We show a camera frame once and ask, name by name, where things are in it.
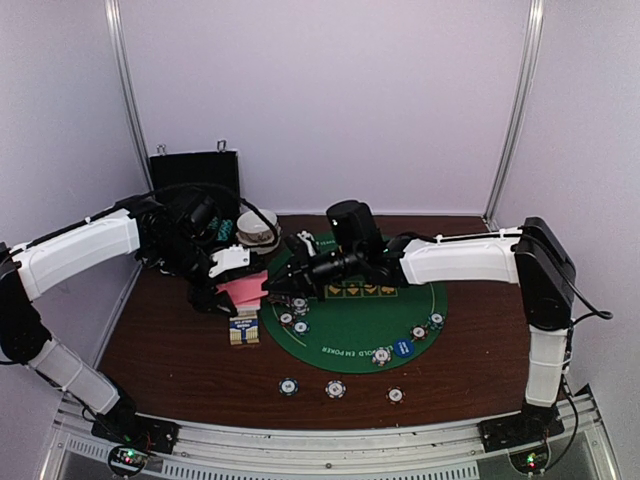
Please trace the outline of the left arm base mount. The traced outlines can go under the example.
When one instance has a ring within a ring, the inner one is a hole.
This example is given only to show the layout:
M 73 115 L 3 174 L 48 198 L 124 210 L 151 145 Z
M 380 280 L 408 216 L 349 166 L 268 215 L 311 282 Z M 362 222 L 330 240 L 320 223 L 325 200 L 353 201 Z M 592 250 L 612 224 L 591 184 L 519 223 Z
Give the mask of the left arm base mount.
M 178 440 L 177 423 L 149 417 L 136 417 L 133 427 L 116 426 L 104 419 L 95 420 L 91 428 L 94 437 L 138 450 L 171 454 Z

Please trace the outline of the blue small blind button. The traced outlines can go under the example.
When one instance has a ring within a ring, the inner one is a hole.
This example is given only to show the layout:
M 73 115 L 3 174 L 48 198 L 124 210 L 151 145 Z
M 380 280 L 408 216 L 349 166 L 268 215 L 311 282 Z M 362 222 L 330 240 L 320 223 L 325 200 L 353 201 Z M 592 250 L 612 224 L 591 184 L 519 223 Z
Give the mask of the blue small blind button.
M 414 343 L 410 339 L 398 339 L 393 344 L 393 352 L 399 358 L 409 358 L 415 353 Z

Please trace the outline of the brown poker chip stack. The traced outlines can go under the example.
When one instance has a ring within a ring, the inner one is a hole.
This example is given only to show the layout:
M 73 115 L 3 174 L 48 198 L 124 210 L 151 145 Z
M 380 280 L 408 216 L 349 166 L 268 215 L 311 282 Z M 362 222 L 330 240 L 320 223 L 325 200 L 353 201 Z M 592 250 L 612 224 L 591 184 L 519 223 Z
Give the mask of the brown poker chip stack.
M 386 398 L 392 404 L 400 404 L 405 399 L 405 393 L 399 387 L 391 387 L 386 392 Z

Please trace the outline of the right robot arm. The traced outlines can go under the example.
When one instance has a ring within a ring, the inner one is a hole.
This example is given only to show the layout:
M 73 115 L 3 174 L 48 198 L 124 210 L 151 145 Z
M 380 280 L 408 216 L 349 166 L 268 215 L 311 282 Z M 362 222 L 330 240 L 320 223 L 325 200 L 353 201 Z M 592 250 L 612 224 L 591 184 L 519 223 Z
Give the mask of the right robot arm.
M 530 351 L 524 401 L 512 430 L 519 440 L 530 442 L 550 426 L 573 325 L 575 267 L 542 219 L 530 217 L 518 228 L 495 233 L 404 233 L 385 240 L 363 203 L 336 205 L 327 217 L 336 249 L 319 253 L 312 240 L 288 236 L 289 260 L 264 284 L 270 294 L 322 299 L 325 286 L 353 276 L 388 287 L 441 281 L 516 284 Z

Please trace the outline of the red playing card deck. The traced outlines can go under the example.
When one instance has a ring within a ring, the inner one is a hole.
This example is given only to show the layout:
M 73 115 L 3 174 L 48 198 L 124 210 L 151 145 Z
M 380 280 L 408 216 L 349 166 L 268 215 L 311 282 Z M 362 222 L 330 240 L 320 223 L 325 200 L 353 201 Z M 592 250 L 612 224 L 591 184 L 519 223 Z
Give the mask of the red playing card deck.
M 263 283 L 268 279 L 266 270 L 218 285 L 218 290 L 226 292 L 236 307 L 258 304 L 268 292 Z

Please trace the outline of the blue white poker chip stack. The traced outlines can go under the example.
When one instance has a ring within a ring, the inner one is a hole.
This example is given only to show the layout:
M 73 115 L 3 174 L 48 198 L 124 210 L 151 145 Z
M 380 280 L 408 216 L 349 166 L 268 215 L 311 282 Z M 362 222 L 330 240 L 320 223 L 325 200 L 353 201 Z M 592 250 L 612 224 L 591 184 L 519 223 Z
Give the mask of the blue white poker chip stack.
M 340 380 L 331 380 L 325 386 L 325 393 L 330 399 L 343 398 L 346 391 L 346 385 Z

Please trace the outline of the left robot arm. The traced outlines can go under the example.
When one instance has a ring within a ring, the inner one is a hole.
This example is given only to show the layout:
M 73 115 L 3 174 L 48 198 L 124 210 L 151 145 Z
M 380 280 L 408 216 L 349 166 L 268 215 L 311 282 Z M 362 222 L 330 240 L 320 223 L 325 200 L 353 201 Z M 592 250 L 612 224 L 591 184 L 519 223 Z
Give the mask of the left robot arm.
M 206 247 L 206 227 L 216 214 L 202 190 L 169 204 L 143 195 L 31 242 L 1 248 L 1 352 L 6 365 L 23 365 L 80 400 L 123 444 L 137 442 L 144 424 L 130 397 L 89 366 L 42 323 L 36 299 L 86 270 L 120 256 L 161 263 L 184 278 L 189 301 L 200 311 L 233 308 L 217 285 L 250 263 L 250 251 L 231 244 Z

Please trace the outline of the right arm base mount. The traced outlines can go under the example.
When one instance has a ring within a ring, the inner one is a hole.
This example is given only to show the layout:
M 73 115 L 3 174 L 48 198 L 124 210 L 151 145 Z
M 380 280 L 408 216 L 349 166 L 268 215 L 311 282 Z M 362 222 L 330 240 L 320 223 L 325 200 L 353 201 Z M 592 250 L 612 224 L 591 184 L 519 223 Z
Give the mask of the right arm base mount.
M 522 413 L 484 420 L 478 430 L 486 453 L 542 442 L 565 431 L 559 419 L 541 420 Z

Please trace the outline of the teal poker chip stack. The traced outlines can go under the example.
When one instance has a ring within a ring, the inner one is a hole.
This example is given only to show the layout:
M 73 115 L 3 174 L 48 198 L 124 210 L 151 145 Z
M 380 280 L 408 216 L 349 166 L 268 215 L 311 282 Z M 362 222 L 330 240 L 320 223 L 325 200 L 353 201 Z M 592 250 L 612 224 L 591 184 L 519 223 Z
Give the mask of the teal poker chip stack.
M 293 396 L 299 391 L 299 383 L 294 378 L 284 378 L 279 382 L 278 390 L 283 396 Z

